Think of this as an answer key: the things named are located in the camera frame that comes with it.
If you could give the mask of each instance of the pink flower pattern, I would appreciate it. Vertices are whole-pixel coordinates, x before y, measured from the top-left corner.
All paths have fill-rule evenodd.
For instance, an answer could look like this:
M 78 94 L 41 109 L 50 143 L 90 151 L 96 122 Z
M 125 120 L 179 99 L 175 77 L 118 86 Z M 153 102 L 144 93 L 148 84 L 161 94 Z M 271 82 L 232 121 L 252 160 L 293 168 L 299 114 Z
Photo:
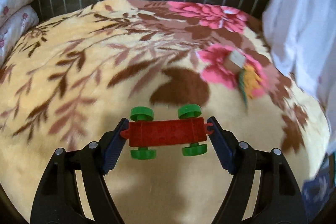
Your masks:
M 251 56 L 245 54 L 238 48 L 234 48 L 231 46 L 223 46 L 219 43 L 213 44 L 207 47 L 204 50 L 198 51 L 197 54 L 199 58 L 204 61 L 210 63 L 210 65 L 206 66 L 201 73 L 201 77 L 204 81 L 210 83 L 220 83 L 226 86 L 229 89 L 237 88 L 237 77 L 232 72 L 226 70 L 223 66 L 224 59 L 230 54 L 230 52 L 238 50 L 246 57 L 246 63 L 250 64 L 254 67 L 256 73 L 263 80 L 261 82 L 261 88 L 255 89 L 253 91 L 253 96 L 260 97 L 266 92 L 266 81 L 267 77 L 263 72 L 263 67 L 261 64 L 253 59 Z
M 21 26 L 22 27 L 24 27 L 25 24 L 27 24 L 27 18 L 28 18 L 28 14 L 27 13 L 23 13 L 22 19 L 21 19 Z
M 4 15 L 4 16 L 7 15 L 8 12 L 9 12 L 9 8 L 8 8 L 7 6 L 5 6 L 5 7 L 3 8 L 3 11 L 2 11 L 3 15 Z
M 202 26 L 211 29 L 225 28 L 230 32 L 243 33 L 248 15 L 238 9 L 200 3 L 169 1 L 169 10 L 185 17 L 199 18 Z

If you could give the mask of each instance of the green wheel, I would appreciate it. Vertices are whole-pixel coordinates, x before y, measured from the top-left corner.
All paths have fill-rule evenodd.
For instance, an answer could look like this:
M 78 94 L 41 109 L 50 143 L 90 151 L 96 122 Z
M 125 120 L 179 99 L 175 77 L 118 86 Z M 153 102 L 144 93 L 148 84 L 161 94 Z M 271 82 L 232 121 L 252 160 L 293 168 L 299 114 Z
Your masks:
M 199 105 L 191 104 L 184 105 L 179 108 L 177 111 L 177 115 L 179 119 L 188 119 L 188 118 L 196 118 L 202 114 L 201 107 Z
M 182 148 L 182 154 L 186 157 L 198 156 L 208 151 L 206 144 L 191 143 L 190 146 Z
M 148 150 L 148 147 L 139 147 L 131 150 L 131 157 L 135 160 L 152 160 L 156 158 L 156 150 Z
M 131 109 L 130 118 L 132 121 L 153 121 L 154 120 L 154 111 L 149 107 L 137 106 Z

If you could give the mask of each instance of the blue gripper pad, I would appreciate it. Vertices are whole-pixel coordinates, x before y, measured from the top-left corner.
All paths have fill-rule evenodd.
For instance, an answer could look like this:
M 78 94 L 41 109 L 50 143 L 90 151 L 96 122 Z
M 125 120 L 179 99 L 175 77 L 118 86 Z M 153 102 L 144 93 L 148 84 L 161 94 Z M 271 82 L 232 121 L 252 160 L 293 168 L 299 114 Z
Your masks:
M 208 127 L 208 130 L 213 131 L 209 138 L 222 167 L 234 175 L 238 169 L 235 163 L 238 140 L 232 132 L 223 130 L 215 117 L 210 117 L 207 122 L 213 124 Z
M 103 152 L 102 170 L 104 172 L 104 175 L 106 175 L 110 170 L 113 170 L 117 163 L 121 150 L 123 150 L 123 147 L 126 142 L 126 139 L 120 136 L 120 132 L 128 129 L 128 123 L 129 121 L 123 118 L 119 122 L 115 130 L 105 133 L 100 140 L 100 141 L 106 141 L 106 139 L 104 140 L 105 135 L 107 136 L 106 138 L 110 138 L 111 140 L 110 143 L 107 145 L 106 149 L 102 151 Z

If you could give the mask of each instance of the silver screw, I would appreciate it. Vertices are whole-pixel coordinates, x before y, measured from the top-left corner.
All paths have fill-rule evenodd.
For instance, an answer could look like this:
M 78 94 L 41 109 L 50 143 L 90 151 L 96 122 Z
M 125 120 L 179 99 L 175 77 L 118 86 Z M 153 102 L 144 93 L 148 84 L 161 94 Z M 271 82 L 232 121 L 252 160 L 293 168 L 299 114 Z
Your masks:
M 246 149 L 246 148 L 249 147 L 249 145 L 246 142 L 241 142 L 241 143 L 239 143 L 239 147 L 242 148 L 242 149 Z
M 273 150 L 273 152 L 274 152 L 275 155 L 281 155 L 281 150 L 278 149 L 278 148 L 275 148 L 275 149 Z
M 63 148 L 57 148 L 55 151 L 56 155 L 61 155 L 63 153 Z
M 97 142 L 91 142 L 91 143 L 89 143 L 89 148 L 91 148 L 91 149 L 96 148 L 97 146 L 98 146 Z

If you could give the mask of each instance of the bed sheet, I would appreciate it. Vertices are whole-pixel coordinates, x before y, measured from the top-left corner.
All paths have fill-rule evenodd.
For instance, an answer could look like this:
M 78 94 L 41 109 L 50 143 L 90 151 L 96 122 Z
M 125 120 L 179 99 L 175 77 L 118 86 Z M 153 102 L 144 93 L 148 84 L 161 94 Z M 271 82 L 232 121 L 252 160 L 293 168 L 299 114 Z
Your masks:
M 266 94 L 246 109 L 223 57 L 239 49 L 260 66 Z M 230 7 L 106 0 L 41 23 L 17 43 L 0 73 L 0 183 L 29 219 L 41 175 L 58 147 L 81 149 L 112 130 L 130 109 L 176 119 L 194 103 L 203 117 L 255 149 L 283 150 L 299 186 L 318 171 L 329 139 L 323 111 L 275 69 L 261 23 Z M 126 223 L 210 223 L 228 189 L 208 152 L 183 157 L 175 145 L 155 160 L 130 158 L 126 144 L 105 180 Z M 258 190 L 254 181 L 245 216 Z M 80 172 L 83 209 L 92 217 Z

